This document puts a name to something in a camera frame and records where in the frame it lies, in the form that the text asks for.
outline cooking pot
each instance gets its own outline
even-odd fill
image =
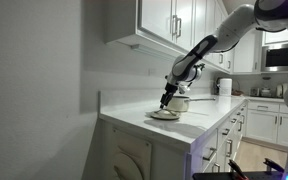
[[[215,98],[190,99],[186,96],[173,96],[166,109],[176,112],[187,112],[190,101],[215,101]]]

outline white plate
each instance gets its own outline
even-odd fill
[[[113,169],[120,180],[143,180],[140,170],[135,162],[123,153],[118,153],[113,159]]]
[[[180,118],[179,113],[176,113],[176,115],[173,115],[167,110],[153,111],[150,113],[150,115],[152,118],[158,119],[158,120],[177,120]]]

